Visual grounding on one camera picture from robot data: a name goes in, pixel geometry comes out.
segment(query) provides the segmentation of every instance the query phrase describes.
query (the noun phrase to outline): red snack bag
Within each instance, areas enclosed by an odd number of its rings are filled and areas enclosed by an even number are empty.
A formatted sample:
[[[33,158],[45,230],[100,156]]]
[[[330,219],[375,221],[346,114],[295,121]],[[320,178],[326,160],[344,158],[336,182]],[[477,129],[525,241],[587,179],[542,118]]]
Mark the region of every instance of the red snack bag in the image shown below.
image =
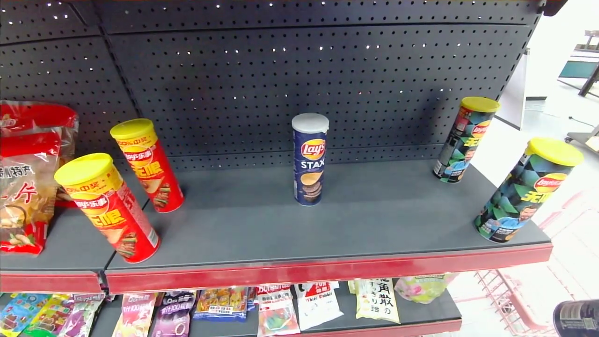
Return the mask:
[[[73,109],[58,104],[0,101],[0,131],[2,136],[43,133],[60,128],[59,167],[73,160],[79,117]],[[56,205],[77,207],[71,197],[58,186]]]
[[[0,251],[39,254],[54,215],[60,136],[2,137],[0,148]]]

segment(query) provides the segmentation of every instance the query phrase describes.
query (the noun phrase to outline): barcode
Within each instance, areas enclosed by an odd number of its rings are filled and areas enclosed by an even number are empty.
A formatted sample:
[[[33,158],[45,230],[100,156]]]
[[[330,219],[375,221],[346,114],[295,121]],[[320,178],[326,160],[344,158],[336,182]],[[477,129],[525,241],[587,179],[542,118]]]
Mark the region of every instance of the barcode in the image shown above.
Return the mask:
[[[566,304],[559,311],[560,320],[580,320],[580,309],[582,303]]]
[[[148,240],[150,241],[150,244],[152,245],[152,247],[156,248],[156,245],[158,244],[158,235],[156,235],[156,231],[154,229],[152,229],[150,231]]]

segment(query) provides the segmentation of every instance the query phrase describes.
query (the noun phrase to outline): lay's stax can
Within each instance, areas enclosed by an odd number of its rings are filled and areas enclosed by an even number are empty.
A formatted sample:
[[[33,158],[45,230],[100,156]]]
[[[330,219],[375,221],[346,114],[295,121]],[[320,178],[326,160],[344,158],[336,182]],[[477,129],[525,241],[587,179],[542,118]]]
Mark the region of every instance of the lay's stax can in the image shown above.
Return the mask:
[[[74,159],[54,179],[125,261],[142,262],[158,250],[160,238],[110,155]]]
[[[295,199],[301,205],[314,206],[322,197],[329,120],[317,113],[303,113],[291,120],[291,126],[294,129]]]
[[[183,204],[183,192],[158,140],[154,124],[145,118],[122,122],[110,130],[131,169],[159,213]]]
[[[484,97],[465,97],[449,131],[433,173],[442,182],[462,180],[499,103]]]
[[[583,160],[574,146],[535,137],[480,215],[479,233],[493,242],[508,242]]]

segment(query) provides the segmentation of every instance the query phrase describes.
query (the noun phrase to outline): candy bag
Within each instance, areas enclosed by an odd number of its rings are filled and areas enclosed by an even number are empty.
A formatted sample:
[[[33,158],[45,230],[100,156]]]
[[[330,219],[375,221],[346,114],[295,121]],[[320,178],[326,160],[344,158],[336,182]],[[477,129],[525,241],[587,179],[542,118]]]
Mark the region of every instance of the candy bag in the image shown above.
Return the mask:
[[[122,313],[112,337],[147,337],[152,324],[156,293],[124,294]]]
[[[356,286],[356,318],[400,323],[390,278],[361,279]]]
[[[289,285],[261,285],[256,288],[258,337],[300,333]]]
[[[12,294],[0,313],[0,336],[17,337],[46,304],[48,294]]]
[[[104,297],[104,294],[73,295],[71,314],[58,337],[88,337]]]
[[[199,296],[193,319],[245,322],[246,311],[247,288],[206,289]]]
[[[31,337],[56,337],[74,306],[67,294],[54,294],[23,331]]]
[[[77,113],[58,104],[0,101],[0,131],[3,137],[44,133],[49,129],[59,130],[60,167],[75,157],[75,141],[79,129]],[[62,186],[58,186],[56,205],[77,207]]]
[[[152,337],[189,335],[189,313],[196,291],[170,291],[162,296]]]
[[[416,303],[429,304],[441,296],[457,273],[401,277],[395,284],[395,291]]]
[[[300,330],[305,331],[343,315],[339,310],[339,303],[337,303],[333,287],[332,282],[295,285],[295,293],[298,296]]]
[[[0,251],[39,254],[54,215],[57,133],[2,137]]]

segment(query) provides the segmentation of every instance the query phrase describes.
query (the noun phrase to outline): blue chip can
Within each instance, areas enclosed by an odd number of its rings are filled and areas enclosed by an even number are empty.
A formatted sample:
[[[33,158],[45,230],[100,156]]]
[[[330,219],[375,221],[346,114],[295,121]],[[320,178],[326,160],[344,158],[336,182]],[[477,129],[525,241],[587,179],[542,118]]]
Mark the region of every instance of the blue chip can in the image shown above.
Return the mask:
[[[322,198],[326,132],[329,120],[317,113],[303,113],[291,120],[294,129],[294,194],[303,206]]]

